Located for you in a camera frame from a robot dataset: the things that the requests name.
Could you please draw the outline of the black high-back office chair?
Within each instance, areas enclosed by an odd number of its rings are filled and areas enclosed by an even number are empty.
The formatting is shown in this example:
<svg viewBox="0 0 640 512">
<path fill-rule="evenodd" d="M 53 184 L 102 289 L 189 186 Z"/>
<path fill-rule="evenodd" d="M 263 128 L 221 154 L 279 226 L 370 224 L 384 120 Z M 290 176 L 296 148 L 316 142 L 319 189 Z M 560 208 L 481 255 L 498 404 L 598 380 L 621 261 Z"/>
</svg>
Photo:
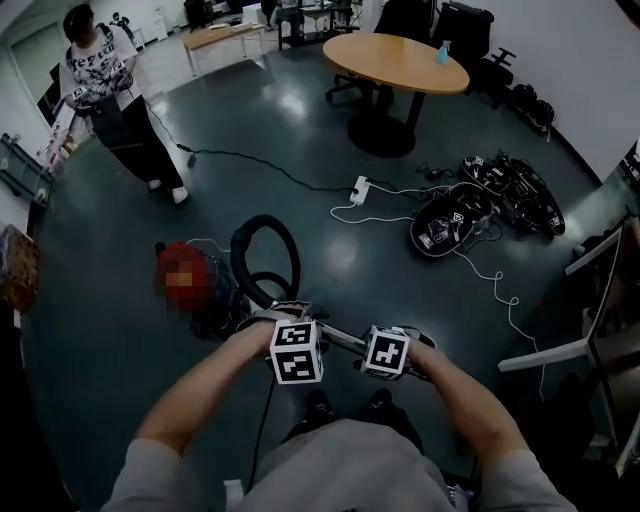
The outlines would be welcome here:
<svg viewBox="0 0 640 512">
<path fill-rule="evenodd" d="M 488 53 L 493 22 L 494 15 L 488 10 L 454 1 L 443 2 L 433 42 L 440 47 L 448 41 L 448 54 L 463 67 L 468 67 Z"/>
</svg>

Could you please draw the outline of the person's left hand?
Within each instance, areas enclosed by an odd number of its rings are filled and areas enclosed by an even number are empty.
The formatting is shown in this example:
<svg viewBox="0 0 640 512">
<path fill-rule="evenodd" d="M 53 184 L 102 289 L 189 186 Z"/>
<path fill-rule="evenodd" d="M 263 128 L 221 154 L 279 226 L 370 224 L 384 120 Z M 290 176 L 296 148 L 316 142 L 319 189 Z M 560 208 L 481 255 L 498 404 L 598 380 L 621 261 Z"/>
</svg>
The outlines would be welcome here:
<svg viewBox="0 0 640 512">
<path fill-rule="evenodd" d="M 270 309 L 296 318 L 302 318 L 308 315 L 310 307 L 311 303 L 309 301 L 292 300 L 275 302 Z"/>
</svg>

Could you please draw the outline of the person's grey shirt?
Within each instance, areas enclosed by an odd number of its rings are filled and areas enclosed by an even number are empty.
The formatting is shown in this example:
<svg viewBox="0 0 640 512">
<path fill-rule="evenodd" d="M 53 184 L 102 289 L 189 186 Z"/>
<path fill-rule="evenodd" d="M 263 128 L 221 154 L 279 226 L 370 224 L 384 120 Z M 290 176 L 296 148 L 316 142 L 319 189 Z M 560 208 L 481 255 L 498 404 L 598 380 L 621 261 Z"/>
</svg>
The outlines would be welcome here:
<svg viewBox="0 0 640 512">
<path fill-rule="evenodd" d="M 264 457 L 233 512 L 456 512 L 440 470 L 387 426 L 339 420 Z M 184 460 L 133 441 L 103 512 L 202 512 Z M 501 457 L 482 484 L 480 512 L 577 512 L 534 454 Z"/>
</svg>

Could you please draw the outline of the rectangular light wood table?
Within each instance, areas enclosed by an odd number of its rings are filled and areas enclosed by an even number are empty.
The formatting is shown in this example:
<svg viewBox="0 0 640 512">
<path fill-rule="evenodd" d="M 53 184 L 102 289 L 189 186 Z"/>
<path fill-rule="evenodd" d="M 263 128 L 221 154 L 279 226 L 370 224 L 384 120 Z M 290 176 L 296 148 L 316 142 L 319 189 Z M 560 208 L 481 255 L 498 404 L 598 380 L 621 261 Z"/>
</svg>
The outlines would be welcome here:
<svg viewBox="0 0 640 512">
<path fill-rule="evenodd" d="M 192 77 L 197 78 L 201 74 L 196 57 L 198 50 L 204 50 L 229 40 L 239 40 L 242 60 L 246 60 L 249 58 L 247 40 L 250 36 L 258 36 L 260 53 L 261 55 L 265 53 L 265 33 L 266 26 L 264 24 L 243 22 L 235 26 L 222 24 L 218 27 L 197 29 L 186 34 L 181 38 L 181 41 L 186 52 Z"/>
</svg>

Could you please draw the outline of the pile of red white packets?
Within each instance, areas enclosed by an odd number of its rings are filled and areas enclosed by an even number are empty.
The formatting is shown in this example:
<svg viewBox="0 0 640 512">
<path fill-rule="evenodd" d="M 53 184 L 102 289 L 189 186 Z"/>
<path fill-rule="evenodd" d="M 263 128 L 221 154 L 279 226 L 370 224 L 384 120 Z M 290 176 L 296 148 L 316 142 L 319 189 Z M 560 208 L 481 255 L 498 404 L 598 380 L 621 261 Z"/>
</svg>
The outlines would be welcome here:
<svg viewBox="0 0 640 512">
<path fill-rule="evenodd" d="M 38 151 L 37 160 L 43 167 L 53 166 L 61 159 L 68 159 L 78 149 L 69 128 L 61 122 L 52 127 L 49 141 Z"/>
</svg>

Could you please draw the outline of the red vacuum cleaner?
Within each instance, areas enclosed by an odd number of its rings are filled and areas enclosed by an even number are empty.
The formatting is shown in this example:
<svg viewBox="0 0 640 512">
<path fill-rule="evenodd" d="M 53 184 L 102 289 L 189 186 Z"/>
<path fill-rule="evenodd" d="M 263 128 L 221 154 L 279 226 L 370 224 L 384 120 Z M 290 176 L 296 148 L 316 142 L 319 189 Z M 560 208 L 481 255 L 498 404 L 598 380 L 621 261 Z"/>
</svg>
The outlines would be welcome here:
<svg viewBox="0 0 640 512">
<path fill-rule="evenodd" d="M 201 340 L 226 340 L 234 330 L 236 284 L 228 265 L 184 242 L 154 247 L 154 291 L 168 311 Z"/>
</svg>

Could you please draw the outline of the person's left forearm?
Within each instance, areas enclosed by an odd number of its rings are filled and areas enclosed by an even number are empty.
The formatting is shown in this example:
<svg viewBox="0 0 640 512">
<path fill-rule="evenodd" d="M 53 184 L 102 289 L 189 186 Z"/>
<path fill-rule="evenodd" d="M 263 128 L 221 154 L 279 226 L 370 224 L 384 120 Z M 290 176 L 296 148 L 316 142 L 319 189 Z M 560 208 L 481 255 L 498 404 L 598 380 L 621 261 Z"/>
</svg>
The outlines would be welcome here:
<svg viewBox="0 0 640 512">
<path fill-rule="evenodd" d="M 136 437 L 183 454 L 241 370 L 269 348 L 275 324 L 258 321 L 232 335 L 169 388 L 141 423 Z"/>
</svg>

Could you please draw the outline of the open black oval case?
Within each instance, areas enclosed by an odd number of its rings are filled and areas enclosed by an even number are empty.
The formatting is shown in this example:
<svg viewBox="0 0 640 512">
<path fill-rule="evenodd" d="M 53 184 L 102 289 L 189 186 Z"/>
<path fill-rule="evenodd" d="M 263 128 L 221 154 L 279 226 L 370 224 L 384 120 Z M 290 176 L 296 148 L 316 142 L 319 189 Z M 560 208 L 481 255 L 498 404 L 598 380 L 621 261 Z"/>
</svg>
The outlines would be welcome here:
<svg viewBox="0 0 640 512">
<path fill-rule="evenodd" d="M 494 213 L 489 193 L 480 186 L 461 182 L 445 187 L 416 214 L 409 240 L 420 255 L 441 258 L 487 231 Z"/>
</svg>

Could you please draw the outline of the black swivel chair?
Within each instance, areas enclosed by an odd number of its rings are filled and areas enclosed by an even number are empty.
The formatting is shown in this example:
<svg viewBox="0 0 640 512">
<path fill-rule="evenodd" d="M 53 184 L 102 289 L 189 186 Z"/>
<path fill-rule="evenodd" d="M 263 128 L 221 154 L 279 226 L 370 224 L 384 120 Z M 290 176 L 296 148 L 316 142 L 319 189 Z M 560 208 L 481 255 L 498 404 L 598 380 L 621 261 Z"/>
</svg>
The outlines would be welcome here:
<svg viewBox="0 0 640 512">
<path fill-rule="evenodd" d="M 389 101 L 393 101 L 395 96 L 394 91 L 383 84 L 357 76 L 336 74 L 334 87 L 326 91 L 325 98 L 331 102 L 335 93 L 349 89 L 358 89 L 364 101 L 371 101 L 374 92 L 377 92 L 379 96 L 386 97 Z"/>
</svg>

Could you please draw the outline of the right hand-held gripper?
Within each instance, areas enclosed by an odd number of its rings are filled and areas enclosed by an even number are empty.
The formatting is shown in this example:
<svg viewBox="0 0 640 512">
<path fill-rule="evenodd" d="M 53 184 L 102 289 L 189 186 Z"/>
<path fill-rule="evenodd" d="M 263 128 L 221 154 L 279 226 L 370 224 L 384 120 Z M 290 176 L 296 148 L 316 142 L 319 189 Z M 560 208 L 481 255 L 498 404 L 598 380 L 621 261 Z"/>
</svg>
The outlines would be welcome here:
<svg viewBox="0 0 640 512">
<path fill-rule="evenodd" d="M 359 363 L 360 372 L 382 380 L 399 379 L 409 369 L 406 361 L 412 339 L 436 348 L 436 342 L 417 328 L 406 325 L 391 328 L 372 326 L 365 356 Z"/>
</svg>

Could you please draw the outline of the silver metal vacuum tube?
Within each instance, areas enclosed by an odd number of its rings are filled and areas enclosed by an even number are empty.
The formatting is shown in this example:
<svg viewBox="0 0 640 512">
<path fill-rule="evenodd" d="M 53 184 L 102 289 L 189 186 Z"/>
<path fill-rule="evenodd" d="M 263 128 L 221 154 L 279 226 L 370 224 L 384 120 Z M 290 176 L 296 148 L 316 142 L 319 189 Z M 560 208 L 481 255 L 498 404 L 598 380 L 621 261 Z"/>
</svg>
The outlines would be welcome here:
<svg viewBox="0 0 640 512">
<path fill-rule="evenodd" d="M 320 320 L 317 320 L 316 324 L 323 342 L 333 344 L 355 354 L 365 354 L 367 344 L 363 339 L 330 326 L 328 323 Z"/>
</svg>

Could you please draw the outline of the brown box with clear bag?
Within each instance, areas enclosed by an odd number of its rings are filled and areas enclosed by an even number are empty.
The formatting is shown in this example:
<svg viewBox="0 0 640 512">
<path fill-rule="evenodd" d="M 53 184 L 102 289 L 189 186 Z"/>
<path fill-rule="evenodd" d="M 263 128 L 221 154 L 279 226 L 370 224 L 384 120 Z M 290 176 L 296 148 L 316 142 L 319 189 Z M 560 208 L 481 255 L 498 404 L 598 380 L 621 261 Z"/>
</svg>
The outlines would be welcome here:
<svg viewBox="0 0 640 512">
<path fill-rule="evenodd" d="M 0 231 L 0 300 L 25 313 L 38 293 L 38 246 L 14 225 Z"/>
</svg>

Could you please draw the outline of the round wooden table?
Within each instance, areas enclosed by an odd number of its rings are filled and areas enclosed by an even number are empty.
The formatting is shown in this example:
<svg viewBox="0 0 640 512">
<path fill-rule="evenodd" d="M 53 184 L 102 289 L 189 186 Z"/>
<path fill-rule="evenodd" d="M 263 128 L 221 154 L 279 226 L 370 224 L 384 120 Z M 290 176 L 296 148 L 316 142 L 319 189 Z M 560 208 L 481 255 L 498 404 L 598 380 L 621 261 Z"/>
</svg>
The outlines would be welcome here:
<svg viewBox="0 0 640 512">
<path fill-rule="evenodd" d="M 453 58 L 440 64 L 435 48 L 395 35 L 340 35 L 324 44 L 323 54 L 363 83 L 364 106 L 349 121 L 347 131 L 356 147 L 377 157 L 398 158 L 412 152 L 425 97 L 459 94 L 470 83 L 466 70 Z M 388 114 L 396 89 L 413 94 L 405 121 Z"/>
</svg>

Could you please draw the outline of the small black backpack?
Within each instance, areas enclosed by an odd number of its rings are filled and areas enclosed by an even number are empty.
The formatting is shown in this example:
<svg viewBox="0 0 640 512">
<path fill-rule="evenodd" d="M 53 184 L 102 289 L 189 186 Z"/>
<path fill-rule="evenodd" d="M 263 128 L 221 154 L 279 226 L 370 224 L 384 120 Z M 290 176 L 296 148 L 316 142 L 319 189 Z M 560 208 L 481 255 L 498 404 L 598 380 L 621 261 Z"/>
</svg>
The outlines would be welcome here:
<svg viewBox="0 0 640 512">
<path fill-rule="evenodd" d="M 531 84 L 517 84 L 509 95 L 509 107 L 521 114 L 528 114 L 537 102 L 537 93 Z"/>
<path fill-rule="evenodd" d="M 555 119 L 555 111 L 550 103 L 536 100 L 528 112 L 528 119 L 539 133 L 548 135 Z"/>
</svg>

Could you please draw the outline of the grey folded hand cart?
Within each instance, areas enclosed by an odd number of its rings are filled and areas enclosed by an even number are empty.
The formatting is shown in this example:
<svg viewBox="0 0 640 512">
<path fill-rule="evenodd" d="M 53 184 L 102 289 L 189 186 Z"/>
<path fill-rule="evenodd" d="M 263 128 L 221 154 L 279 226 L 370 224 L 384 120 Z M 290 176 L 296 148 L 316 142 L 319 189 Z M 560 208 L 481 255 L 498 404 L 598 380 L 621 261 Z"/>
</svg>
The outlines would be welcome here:
<svg viewBox="0 0 640 512">
<path fill-rule="evenodd" d="M 0 181 L 23 200 L 46 208 L 52 177 L 17 142 L 4 133 L 0 137 Z"/>
</svg>

